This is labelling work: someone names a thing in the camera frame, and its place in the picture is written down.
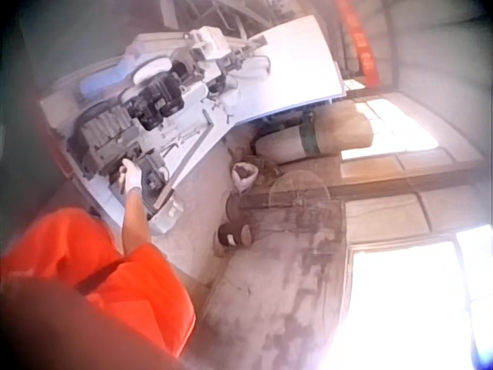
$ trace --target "hand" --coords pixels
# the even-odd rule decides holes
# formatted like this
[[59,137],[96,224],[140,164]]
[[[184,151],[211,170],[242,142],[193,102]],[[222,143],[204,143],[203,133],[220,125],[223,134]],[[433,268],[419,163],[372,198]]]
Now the hand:
[[125,182],[125,193],[128,194],[131,189],[138,188],[142,191],[142,170],[131,160],[124,158],[120,167],[119,182]]

